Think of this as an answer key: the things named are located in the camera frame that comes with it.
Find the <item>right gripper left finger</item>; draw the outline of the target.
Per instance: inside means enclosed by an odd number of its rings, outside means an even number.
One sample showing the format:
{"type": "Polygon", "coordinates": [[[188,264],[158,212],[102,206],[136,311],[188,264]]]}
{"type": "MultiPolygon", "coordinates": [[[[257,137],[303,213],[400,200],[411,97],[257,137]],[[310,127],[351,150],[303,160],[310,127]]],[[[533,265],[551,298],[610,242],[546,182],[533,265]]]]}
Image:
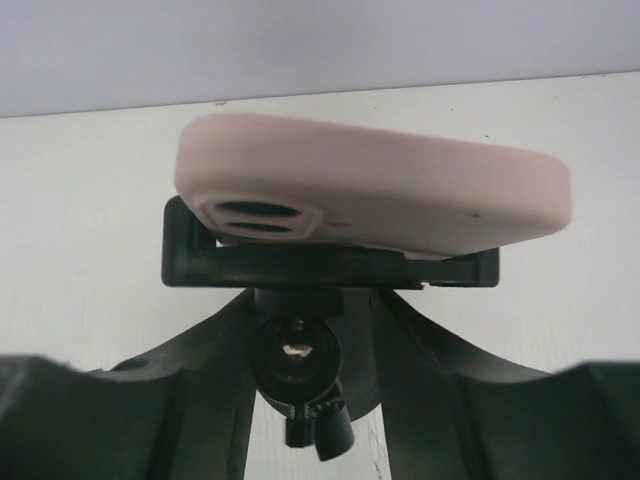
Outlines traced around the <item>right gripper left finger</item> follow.
{"type": "Polygon", "coordinates": [[[255,399],[250,292],[111,370],[1,359],[5,479],[240,479],[255,399]]]}

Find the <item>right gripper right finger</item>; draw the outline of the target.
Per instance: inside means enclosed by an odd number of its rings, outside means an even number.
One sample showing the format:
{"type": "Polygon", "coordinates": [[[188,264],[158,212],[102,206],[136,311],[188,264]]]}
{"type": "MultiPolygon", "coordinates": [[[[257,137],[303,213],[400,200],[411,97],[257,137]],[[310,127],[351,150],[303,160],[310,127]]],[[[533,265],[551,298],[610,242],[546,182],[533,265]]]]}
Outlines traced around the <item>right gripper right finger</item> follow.
{"type": "Polygon", "coordinates": [[[395,479],[635,479],[639,366],[546,373],[490,354],[414,310],[370,297],[395,479]]]}

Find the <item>black clamp tripod stand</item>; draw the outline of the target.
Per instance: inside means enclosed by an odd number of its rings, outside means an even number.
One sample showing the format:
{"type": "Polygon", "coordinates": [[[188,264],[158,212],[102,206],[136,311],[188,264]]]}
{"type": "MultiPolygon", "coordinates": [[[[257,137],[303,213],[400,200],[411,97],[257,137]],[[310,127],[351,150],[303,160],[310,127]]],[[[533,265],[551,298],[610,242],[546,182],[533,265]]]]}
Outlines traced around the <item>black clamp tripod stand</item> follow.
{"type": "Polygon", "coordinates": [[[240,242],[220,246],[180,197],[164,207],[161,278],[169,287],[241,287],[259,327],[249,347],[258,391],[285,417],[290,448],[316,448],[322,460],[354,443],[341,371],[347,347],[330,320],[350,293],[420,290],[425,285],[494,287],[497,248],[448,260],[335,244],[240,242]]]}

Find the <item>pink phone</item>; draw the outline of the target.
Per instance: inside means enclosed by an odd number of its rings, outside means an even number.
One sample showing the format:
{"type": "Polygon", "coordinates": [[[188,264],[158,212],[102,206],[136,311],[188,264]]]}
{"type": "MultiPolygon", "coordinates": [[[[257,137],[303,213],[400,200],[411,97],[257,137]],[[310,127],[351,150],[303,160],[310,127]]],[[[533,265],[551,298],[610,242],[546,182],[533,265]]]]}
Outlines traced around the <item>pink phone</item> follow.
{"type": "Polygon", "coordinates": [[[259,113],[187,124],[174,184],[210,230],[446,259],[555,234],[561,160],[519,148],[259,113]]]}

